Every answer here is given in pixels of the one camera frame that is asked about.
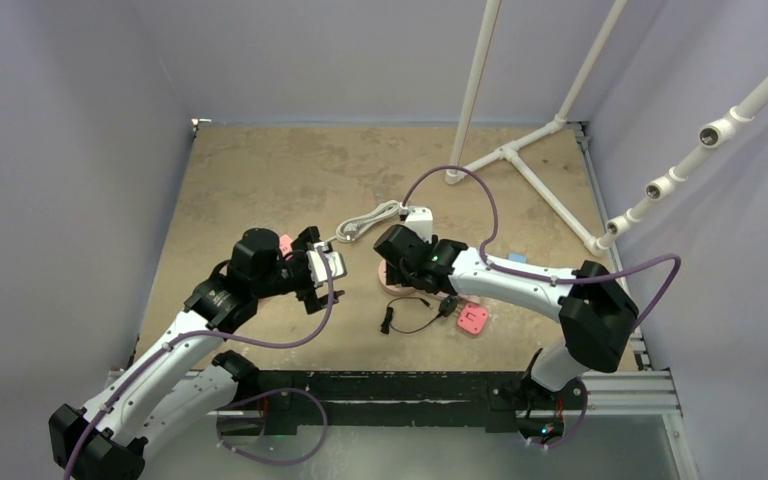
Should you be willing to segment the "pink cube socket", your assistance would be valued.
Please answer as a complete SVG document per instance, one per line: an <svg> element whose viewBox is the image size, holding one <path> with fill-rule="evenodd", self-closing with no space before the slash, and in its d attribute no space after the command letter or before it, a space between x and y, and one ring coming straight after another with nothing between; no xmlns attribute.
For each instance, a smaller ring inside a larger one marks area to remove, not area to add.
<svg viewBox="0 0 768 480"><path fill-rule="evenodd" d="M293 251L292 242L293 239L287 234L282 234L279 237L279 250L282 258L286 258Z"/></svg>

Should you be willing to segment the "pink round power socket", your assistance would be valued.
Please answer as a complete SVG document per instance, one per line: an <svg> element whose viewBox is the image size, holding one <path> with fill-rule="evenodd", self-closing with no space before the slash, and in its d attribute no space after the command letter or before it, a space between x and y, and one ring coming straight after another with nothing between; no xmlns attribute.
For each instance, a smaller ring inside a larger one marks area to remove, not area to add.
<svg viewBox="0 0 768 480"><path fill-rule="evenodd" d="M387 280L387 263L382 260L378 267L378 280L381 289L392 297L407 297L416 292L413 287L402 286L397 284L389 284Z"/></svg>

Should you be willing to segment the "black power adapter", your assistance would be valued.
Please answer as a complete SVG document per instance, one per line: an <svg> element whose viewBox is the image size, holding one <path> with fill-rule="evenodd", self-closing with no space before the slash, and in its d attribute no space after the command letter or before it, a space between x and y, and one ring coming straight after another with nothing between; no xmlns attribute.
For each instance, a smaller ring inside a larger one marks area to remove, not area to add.
<svg viewBox="0 0 768 480"><path fill-rule="evenodd" d="M450 316L457 308L459 299L457 296L447 296L440 301L437 308L437 318Z"/></svg>

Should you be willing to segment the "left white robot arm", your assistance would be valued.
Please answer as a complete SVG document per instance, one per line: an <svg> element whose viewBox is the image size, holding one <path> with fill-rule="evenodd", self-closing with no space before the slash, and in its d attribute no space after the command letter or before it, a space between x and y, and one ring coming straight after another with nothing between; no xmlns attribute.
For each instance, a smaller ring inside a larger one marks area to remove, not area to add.
<svg viewBox="0 0 768 480"><path fill-rule="evenodd" d="M217 264L184 301L158 340L105 391L80 407L64 404L49 418L54 461L66 479L136 479L150 454L216 408L263 409L272 396L296 394L264 383L261 371L226 341L286 350L316 338L341 294L345 260L316 227L289 246L274 231L245 231L229 259ZM292 294L306 313L323 317L300 340L270 342L237 335L259 305Z"/></svg>

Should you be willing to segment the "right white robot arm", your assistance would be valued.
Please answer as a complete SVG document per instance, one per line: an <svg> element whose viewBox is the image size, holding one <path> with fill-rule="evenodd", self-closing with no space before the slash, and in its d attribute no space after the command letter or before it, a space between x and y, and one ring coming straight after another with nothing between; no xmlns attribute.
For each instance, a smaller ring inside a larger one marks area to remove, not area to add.
<svg viewBox="0 0 768 480"><path fill-rule="evenodd" d="M638 320L637 305L598 262L561 269L517 263L456 240L424 240L401 224L373 249L390 285L498 300L556 322L561 339L536 355L521 381L524 399L536 407L586 372L616 372Z"/></svg>

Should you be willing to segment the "pink square plug adapter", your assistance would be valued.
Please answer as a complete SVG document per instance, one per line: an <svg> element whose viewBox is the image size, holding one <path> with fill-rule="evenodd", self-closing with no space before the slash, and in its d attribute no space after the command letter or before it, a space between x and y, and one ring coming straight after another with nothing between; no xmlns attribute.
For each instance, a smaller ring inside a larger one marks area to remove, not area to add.
<svg viewBox="0 0 768 480"><path fill-rule="evenodd" d="M489 318L488 310L477 303L466 303L459 313L456 325L457 327L470 335L479 335L484 329Z"/></svg>

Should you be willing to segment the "white pipe with fittings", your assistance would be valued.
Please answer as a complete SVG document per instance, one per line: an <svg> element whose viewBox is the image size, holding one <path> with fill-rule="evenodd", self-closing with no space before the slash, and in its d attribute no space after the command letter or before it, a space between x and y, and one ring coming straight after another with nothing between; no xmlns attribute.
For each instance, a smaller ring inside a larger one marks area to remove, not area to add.
<svg viewBox="0 0 768 480"><path fill-rule="evenodd" d="M606 222L606 233L598 238L604 245L612 245L617 238L641 223L650 210L665 201L705 160L733 140L741 130L768 104L768 75L737 105L719 119L700 127L697 145L675 166L662 176L646 184L642 199L624 213Z"/></svg>

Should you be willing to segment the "white pipe frame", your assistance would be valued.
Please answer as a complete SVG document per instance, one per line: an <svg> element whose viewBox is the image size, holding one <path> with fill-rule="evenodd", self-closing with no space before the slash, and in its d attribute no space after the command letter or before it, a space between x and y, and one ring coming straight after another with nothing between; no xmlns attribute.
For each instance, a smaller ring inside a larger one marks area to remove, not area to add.
<svg viewBox="0 0 768 480"><path fill-rule="evenodd" d="M539 178L538 174L526 165L525 160L520 155L520 151L544 138L559 133L567 125L568 114L593 70L610 35L613 33L626 5L626 0L615 0L611 5L611 8L608 10L595 39L588 49L587 55L567 91L560 108L551 120L531 133L519 139L509 141L464 166L466 171L475 172L498 161L504 161L510 164L578 237L584 248L594 256L602 256L606 254L616 241L616 236L610 233L601 236L592 234L576 215L563 204L560 198L551 191L547 184ZM500 12L500 0L490 0L485 3L479 35L470 66L469 78L457 123L454 144L450 154L450 167L446 169L443 174L443 179L448 185L455 185L465 177L465 174L458 168L461 166L479 87L484 76L492 40L500 19Z"/></svg>

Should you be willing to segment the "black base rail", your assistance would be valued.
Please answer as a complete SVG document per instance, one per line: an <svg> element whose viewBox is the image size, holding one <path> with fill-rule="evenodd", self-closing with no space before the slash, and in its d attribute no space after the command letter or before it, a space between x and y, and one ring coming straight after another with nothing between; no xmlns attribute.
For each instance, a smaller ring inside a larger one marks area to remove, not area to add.
<svg viewBox="0 0 768 480"><path fill-rule="evenodd" d="M262 370L228 350L212 365L234 383L231 405L256 417L266 435L294 435L302 426L481 428L554 439L564 414L585 405L584 385L558 392L524 383L516 371Z"/></svg>

